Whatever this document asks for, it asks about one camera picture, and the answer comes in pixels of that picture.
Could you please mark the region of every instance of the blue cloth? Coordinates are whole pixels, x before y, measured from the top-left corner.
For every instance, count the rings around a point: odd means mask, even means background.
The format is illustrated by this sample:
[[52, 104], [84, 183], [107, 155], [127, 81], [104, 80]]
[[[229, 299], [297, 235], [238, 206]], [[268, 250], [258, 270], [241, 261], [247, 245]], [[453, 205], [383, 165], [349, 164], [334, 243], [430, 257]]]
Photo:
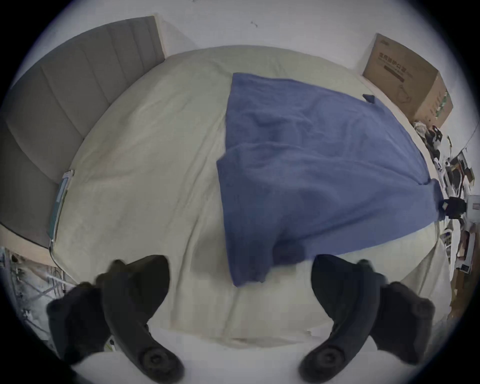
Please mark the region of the blue cloth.
[[388, 108], [364, 98], [233, 74], [217, 169], [236, 286], [442, 218], [442, 191], [421, 152]]

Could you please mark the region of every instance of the mattress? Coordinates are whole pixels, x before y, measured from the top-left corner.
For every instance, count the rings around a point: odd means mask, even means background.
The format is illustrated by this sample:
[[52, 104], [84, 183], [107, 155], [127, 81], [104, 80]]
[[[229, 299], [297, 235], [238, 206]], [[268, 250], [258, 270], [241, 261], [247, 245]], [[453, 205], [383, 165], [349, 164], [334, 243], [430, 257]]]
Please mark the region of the mattress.
[[[311, 261], [273, 268], [263, 283], [237, 288], [230, 279], [216, 161], [225, 152], [225, 112], [234, 72], [290, 78], [360, 100], [362, 94], [374, 94], [411, 135], [431, 177], [437, 177], [405, 116], [346, 68], [279, 48], [191, 51], [169, 57], [140, 78], [85, 138], [72, 162], [75, 175], [51, 252], [79, 282], [93, 281], [112, 260], [130, 263], [163, 254], [171, 283], [150, 328], [276, 345], [290, 342], [286, 335], [304, 335], [330, 319], [310, 287]], [[409, 284], [418, 286], [428, 273], [434, 279], [439, 273], [419, 267], [432, 256], [437, 239], [438, 225], [432, 223], [340, 257], [369, 259], [389, 281], [409, 275]]]

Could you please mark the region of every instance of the cardboard box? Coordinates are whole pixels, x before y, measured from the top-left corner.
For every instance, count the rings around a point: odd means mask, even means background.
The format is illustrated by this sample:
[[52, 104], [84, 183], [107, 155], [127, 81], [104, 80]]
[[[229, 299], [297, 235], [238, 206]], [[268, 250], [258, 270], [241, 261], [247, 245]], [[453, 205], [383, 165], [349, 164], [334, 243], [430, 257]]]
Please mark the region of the cardboard box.
[[382, 90], [408, 120], [440, 128], [453, 109], [440, 73], [407, 47], [377, 34], [363, 76]]

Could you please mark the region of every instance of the gray headboard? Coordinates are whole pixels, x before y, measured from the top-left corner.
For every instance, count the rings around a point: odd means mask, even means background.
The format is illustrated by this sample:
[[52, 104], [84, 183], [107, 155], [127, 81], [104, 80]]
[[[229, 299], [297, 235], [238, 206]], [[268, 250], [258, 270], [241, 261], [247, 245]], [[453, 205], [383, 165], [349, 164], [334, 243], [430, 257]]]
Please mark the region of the gray headboard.
[[63, 43], [30, 68], [0, 109], [0, 223], [48, 247], [62, 174], [92, 127], [130, 85], [165, 60], [154, 16]]

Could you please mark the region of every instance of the bed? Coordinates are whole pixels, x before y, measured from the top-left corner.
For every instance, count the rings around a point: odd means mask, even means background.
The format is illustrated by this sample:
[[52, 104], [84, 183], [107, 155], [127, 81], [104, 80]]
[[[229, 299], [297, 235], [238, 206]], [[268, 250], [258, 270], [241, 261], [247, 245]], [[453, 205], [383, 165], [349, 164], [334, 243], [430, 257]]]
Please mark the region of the bed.
[[[379, 98], [405, 127], [437, 178], [406, 117], [374, 85], [319, 57], [233, 46], [165, 59], [153, 16], [87, 31], [56, 48], [12, 87], [0, 111], [0, 245], [93, 281], [112, 260], [168, 257], [168, 296], [149, 322], [231, 346], [309, 339], [330, 319], [310, 287], [311, 262], [274, 268], [237, 288], [226, 256], [216, 161], [225, 152], [232, 74], [290, 78]], [[63, 172], [75, 174], [57, 238], [47, 228]], [[390, 281], [430, 298], [434, 323], [449, 312], [442, 223], [340, 257], [365, 258]]]
[[[75, 280], [93, 281], [114, 259], [132, 262], [164, 254], [172, 283], [150, 327], [234, 345], [278, 345], [287, 342], [285, 336], [321, 326], [329, 318], [310, 288], [311, 262], [277, 267], [264, 283], [241, 288], [229, 277], [216, 161], [225, 151], [225, 111], [234, 72], [291, 78], [359, 99], [374, 94], [410, 133], [436, 177], [407, 119], [349, 70], [278, 48], [186, 52], [136, 81], [85, 137], [72, 161], [75, 175], [52, 256]], [[390, 281], [407, 278], [420, 292], [426, 276], [443, 271], [432, 265], [438, 234], [438, 223], [432, 223], [341, 257], [369, 259]], [[445, 311], [445, 305], [437, 307], [437, 315]]]

